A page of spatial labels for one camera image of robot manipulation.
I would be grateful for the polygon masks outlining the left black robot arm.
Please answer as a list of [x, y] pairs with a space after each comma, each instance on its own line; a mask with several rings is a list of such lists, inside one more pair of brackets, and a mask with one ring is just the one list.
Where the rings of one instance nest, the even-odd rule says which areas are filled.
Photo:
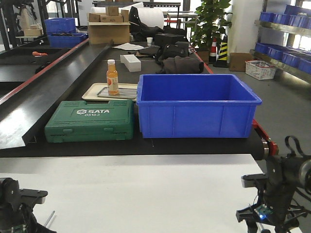
[[21, 189], [12, 178], [0, 179], [0, 231], [2, 233], [52, 233], [37, 222], [33, 208], [43, 204], [47, 191]]

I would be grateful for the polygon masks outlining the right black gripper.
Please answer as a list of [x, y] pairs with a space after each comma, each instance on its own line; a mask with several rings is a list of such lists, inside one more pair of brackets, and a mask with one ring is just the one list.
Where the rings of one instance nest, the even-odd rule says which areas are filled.
[[299, 217], [307, 216], [305, 207], [292, 204], [294, 193], [298, 191], [295, 183], [267, 179], [262, 187], [255, 188], [257, 202], [236, 211], [237, 221], [245, 221], [249, 233], [257, 232], [257, 222], [274, 226], [276, 233], [289, 233], [299, 227]]

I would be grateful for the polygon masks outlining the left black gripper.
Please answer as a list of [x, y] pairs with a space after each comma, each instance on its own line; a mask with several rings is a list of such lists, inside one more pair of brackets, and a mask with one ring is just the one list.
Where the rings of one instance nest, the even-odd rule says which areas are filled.
[[1, 233], [55, 233], [39, 224], [29, 206], [24, 204], [13, 211], [11, 205], [0, 207]]

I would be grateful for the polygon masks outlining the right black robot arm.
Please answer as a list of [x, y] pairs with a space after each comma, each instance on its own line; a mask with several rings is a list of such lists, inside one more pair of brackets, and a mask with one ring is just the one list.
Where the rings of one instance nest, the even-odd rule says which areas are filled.
[[[290, 146], [290, 138], [295, 142], [295, 149]], [[299, 226], [300, 216], [310, 214], [293, 196], [298, 193], [310, 200], [311, 157], [302, 151], [295, 136], [285, 137], [285, 145], [290, 150], [286, 156], [266, 158], [267, 173], [242, 176], [244, 188], [257, 189], [253, 205], [236, 212], [237, 221], [245, 221], [249, 233], [269, 232], [263, 224], [274, 226], [277, 233], [289, 233]]]

